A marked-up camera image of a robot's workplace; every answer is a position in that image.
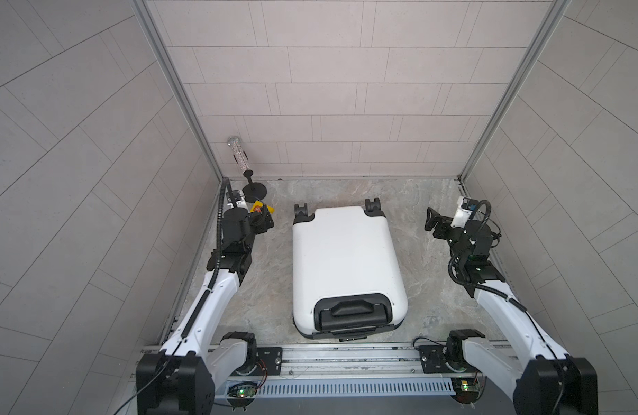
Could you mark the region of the white hard-shell suitcase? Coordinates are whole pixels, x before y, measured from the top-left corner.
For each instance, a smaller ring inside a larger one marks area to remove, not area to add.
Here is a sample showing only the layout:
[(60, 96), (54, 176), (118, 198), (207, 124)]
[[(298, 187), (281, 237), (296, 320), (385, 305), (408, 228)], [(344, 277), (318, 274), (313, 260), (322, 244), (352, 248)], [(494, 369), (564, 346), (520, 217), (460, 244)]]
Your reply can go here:
[(408, 297), (379, 199), (315, 212), (295, 205), (292, 245), (301, 336), (350, 341), (402, 325)]

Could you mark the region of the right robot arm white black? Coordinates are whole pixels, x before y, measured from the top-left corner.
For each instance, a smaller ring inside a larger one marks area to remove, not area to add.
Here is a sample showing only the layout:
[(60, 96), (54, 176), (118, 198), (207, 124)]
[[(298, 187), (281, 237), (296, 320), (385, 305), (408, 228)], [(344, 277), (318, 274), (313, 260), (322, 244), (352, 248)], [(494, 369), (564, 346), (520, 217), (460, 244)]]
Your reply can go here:
[(425, 230), (447, 242), (450, 280), (494, 319), (516, 353), (510, 359), (478, 330), (453, 330), (444, 356), (449, 368), (476, 369), (499, 387), (518, 414), (596, 414), (598, 376), (585, 358), (572, 356), (535, 321), (490, 261), (500, 240), (490, 229), (487, 200), (461, 197), (454, 216), (426, 212)]

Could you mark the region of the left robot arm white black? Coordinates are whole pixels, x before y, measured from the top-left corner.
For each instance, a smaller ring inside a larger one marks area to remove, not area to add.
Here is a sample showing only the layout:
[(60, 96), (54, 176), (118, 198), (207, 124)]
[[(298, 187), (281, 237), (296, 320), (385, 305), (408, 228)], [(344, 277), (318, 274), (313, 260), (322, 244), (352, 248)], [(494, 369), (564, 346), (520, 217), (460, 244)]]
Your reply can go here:
[(256, 368), (252, 333), (230, 332), (211, 347), (228, 304), (241, 287), (253, 259), (257, 235), (273, 228), (268, 207), (251, 211), (245, 195), (229, 179), (220, 184), (216, 247), (200, 292), (180, 326), (156, 353), (145, 354), (136, 368), (139, 414), (208, 414), (215, 393), (236, 370)]

